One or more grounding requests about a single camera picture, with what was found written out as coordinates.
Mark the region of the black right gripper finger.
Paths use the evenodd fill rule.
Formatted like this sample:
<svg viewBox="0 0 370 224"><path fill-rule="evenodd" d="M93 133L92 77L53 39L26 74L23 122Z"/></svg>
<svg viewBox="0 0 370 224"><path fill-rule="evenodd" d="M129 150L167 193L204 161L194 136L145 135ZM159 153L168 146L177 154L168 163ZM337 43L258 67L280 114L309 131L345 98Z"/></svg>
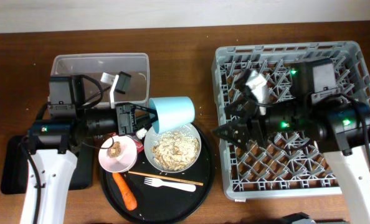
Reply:
<svg viewBox="0 0 370 224"><path fill-rule="evenodd" d="M257 87L255 76L255 70L251 69L246 69L236 76L234 80L235 89L237 90L235 94L236 101L257 101L253 93Z"/></svg>
<svg viewBox="0 0 370 224"><path fill-rule="evenodd" d="M237 119L223 124L213 129L212 133L243 151L247 150L250 142L249 129L243 119Z"/></svg>

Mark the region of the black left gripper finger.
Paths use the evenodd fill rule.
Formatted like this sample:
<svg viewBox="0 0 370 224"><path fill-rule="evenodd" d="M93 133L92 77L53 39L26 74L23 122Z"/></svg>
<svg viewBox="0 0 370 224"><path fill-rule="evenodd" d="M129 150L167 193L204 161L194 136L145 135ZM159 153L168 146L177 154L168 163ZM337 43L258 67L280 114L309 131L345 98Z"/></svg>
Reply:
<svg viewBox="0 0 370 224"><path fill-rule="evenodd" d="M157 116L152 116L144 114L142 116L135 118L135 131L139 131L143 128L146 130L149 130L150 127L152 127L152 124L158 120Z"/></svg>
<svg viewBox="0 0 370 224"><path fill-rule="evenodd" d="M140 106L140 105L136 105L136 104L132 104L132 108L134 110L141 110L141 111L145 111L149 114L156 114L157 111L155 109L151 109L151 108L148 108L148 107L145 107L145 106Z"/></svg>

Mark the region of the white tissue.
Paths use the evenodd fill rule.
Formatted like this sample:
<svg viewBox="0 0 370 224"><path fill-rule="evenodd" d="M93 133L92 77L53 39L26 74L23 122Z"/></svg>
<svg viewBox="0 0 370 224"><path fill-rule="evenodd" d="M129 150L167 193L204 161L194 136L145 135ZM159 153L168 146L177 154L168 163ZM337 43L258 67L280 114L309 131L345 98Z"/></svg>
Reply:
<svg viewBox="0 0 370 224"><path fill-rule="evenodd" d="M147 133L148 131L145 129L145 128L142 128L142 129L140 129L140 130L138 130L137 132L136 132L136 137L138 138L138 139L143 139L145 136L146 136L146 133Z"/></svg>

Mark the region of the light blue cup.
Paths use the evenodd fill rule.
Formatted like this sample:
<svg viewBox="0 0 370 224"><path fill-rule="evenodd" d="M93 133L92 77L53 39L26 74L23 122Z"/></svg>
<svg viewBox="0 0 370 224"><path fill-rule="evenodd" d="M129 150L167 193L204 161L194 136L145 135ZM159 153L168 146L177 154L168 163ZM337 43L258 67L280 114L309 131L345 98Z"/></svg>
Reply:
<svg viewBox="0 0 370 224"><path fill-rule="evenodd" d="M194 104L187 96L150 98L149 108L157 113L157 121L152 123L157 134L192 123L196 114Z"/></svg>

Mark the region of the grey bowl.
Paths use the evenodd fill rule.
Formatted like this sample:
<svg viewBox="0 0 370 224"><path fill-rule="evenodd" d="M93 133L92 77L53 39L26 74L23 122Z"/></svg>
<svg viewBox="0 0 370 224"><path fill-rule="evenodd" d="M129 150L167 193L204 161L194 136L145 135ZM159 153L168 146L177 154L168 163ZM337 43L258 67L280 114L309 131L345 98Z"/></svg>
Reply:
<svg viewBox="0 0 370 224"><path fill-rule="evenodd" d="M201 136L193 124L157 134L150 128L144 138L144 152L149 163L167 173L184 172L198 159Z"/></svg>

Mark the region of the pink bowl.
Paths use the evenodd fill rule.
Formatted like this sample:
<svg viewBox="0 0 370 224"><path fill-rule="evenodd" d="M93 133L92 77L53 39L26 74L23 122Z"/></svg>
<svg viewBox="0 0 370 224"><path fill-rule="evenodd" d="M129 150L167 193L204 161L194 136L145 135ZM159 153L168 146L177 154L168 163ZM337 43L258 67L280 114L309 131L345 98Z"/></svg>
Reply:
<svg viewBox="0 0 370 224"><path fill-rule="evenodd" d="M113 142L120 143L120 154L116 157L109 157L107 148ZM101 167L108 172L126 172L135 165L137 156L137 146L132 138L128 136L112 136L102 144L98 153L98 161Z"/></svg>

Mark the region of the brown food scrap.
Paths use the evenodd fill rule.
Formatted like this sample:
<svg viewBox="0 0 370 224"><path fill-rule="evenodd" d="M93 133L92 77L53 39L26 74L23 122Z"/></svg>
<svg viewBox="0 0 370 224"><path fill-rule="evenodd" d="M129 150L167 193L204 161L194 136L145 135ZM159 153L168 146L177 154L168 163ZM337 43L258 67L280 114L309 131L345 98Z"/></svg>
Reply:
<svg viewBox="0 0 370 224"><path fill-rule="evenodd" d="M114 142L112 147L107 149L107 156L110 158L117 158L121 153L120 142Z"/></svg>

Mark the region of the white plastic fork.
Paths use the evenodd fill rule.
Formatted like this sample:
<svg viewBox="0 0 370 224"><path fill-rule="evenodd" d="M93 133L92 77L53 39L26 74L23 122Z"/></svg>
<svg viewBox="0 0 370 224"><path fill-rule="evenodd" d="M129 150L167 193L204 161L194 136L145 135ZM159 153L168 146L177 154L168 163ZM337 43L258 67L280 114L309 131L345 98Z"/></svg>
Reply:
<svg viewBox="0 0 370 224"><path fill-rule="evenodd" d="M152 178L152 177L145 177L144 184L152 186L152 187L171 187L174 189L179 189L187 192L194 192L196 190L196 186L194 184L186 184L180 182L168 182L163 181L161 179Z"/></svg>

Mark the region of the wooden chopstick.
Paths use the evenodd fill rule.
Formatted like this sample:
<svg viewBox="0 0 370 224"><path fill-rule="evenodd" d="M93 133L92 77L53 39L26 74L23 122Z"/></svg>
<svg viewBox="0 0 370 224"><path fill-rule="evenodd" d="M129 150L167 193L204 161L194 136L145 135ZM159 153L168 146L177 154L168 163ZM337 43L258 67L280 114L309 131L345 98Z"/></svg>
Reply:
<svg viewBox="0 0 370 224"><path fill-rule="evenodd" d="M165 175L146 174L146 173L135 172L135 171L128 171L128 173L129 174L134 174L134 175L140 175L140 176L143 176L143 177L151 177L151 178L157 178L157 179L163 179L163 180L170 180L170 181L174 181L174 182L181 182L181 183L185 183L185 184L194 184L194 185L199 185L199 186L204 185L202 182L178 179L178 178L174 178L174 177L167 177Z"/></svg>

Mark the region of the orange carrot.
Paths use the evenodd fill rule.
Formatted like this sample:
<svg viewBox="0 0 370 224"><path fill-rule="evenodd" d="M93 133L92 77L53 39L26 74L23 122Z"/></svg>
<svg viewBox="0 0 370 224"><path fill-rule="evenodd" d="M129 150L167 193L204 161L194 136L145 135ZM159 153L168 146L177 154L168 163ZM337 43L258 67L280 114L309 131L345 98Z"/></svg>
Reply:
<svg viewBox="0 0 370 224"><path fill-rule="evenodd" d="M117 172L112 173L112 177L121 192L121 196L126 209L129 211L136 209L138 203L133 192L130 190L129 186L125 182L124 178L120 175L120 173Z"/></svg>

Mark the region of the red snack wrapper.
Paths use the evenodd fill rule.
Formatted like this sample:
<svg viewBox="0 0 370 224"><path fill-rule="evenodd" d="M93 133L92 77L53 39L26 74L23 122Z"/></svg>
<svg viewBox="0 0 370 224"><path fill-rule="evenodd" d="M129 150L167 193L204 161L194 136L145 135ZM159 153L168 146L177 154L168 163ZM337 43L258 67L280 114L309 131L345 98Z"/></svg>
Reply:
<svg viewBox="0 0 370 224"><path fill-rule="evenodd" d="M119 136L116 133L111 133L110 136L115 142L123 142L131 139L135 143L138 154L144 150L143 142L135 135Z"/></svg>

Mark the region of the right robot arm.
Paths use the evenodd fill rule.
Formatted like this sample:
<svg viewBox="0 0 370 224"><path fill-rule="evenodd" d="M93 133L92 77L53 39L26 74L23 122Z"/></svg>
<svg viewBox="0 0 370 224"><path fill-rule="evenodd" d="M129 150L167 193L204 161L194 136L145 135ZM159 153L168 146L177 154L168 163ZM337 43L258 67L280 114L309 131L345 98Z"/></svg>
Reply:
<svg viewBox="0 0 370 224"><path fill-rule="evenodd" d="M302 131L334 173L353 223L370 223L370 106L341 92L329 58L290 65L287 101L271 103L266 79L246 69L234 78L241 98L225 107L233 121L214 134L241 148L266 146L274 133Z"/></svg>

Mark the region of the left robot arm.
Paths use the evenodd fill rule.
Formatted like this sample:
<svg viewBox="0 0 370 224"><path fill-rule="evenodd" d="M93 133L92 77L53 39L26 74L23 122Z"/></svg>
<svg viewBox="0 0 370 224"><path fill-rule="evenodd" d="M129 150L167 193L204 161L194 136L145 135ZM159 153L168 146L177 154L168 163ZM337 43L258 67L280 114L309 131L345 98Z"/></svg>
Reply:
<svg viewBox="0 0 370 224"><path fill-rule="evenodd" d="M21 223L62 223L78 152L95 136L134 135L158 120L155 109L103 98L100 82L80 74L49 80L49 100L21 139L28 164Z"/></svg>

